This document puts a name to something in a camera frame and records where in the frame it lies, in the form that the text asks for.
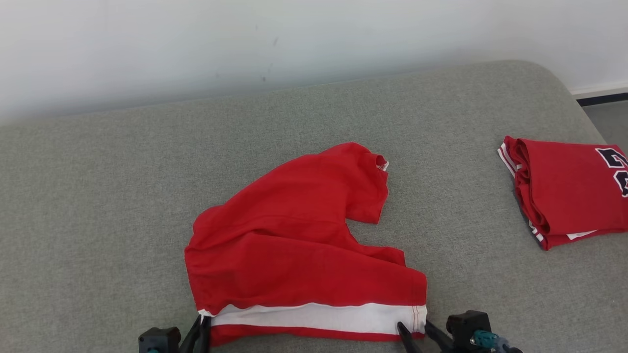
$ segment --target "white baseboard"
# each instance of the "white baseboard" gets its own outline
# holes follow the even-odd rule
[[[575,99],[600,97],[602,95],[619,94],[628,92],[628,82],[616,82],[614,84],[582,87],[569,90]]]

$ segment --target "folded red garment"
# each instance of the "folded red garment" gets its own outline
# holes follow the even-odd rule
[[[628,160],[617,145],[506,136],[497,152],[543,249],[628,231]]]
[[[278,333],[397,340],[399,321],[423,332],[425,275],[400,250],[360,245],[346,223],[379,222],[387,165],[341,144],[198,216],[185,263],[199,313],[214,317],[212,345]]]

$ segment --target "red fabric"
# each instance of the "red fabric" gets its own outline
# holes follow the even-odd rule
[[[341,144],[291,160],[200,214],[185,249],[197,308],[216,315],[228,304],[424,305],[424,274],[407,268],[398,249],[360,245],[345,221],[378,223],[388,195],[385,163],[359,144]],[[271,331],[357,337],[216,327],[212,345]]]
[[[625,154],[619,147],[510,136],[504,143],[514,164],[521,165],[514,178],[516,196],[544,237],[543,249],[628,231],[628,191],[620,184],[620,173],[628,171],[628,163],[622,161]],[[609,166],[598,149],[611,148],[619,156]],[[566,235],[590,231],[595,232],[574,240]]]

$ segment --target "black strip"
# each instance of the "black strip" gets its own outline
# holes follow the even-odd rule
[[[628,93],[618,93],[610,95],[601,95],[600,97],[591,97],[578,99],[581,107],[594,106],[596,104],[613,103],[621,100],[628,100]]]

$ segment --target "white wall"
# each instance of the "white wall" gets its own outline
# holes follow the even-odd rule
[[[0,0],[0,121],[495,59],[628,87],[626,0]]]

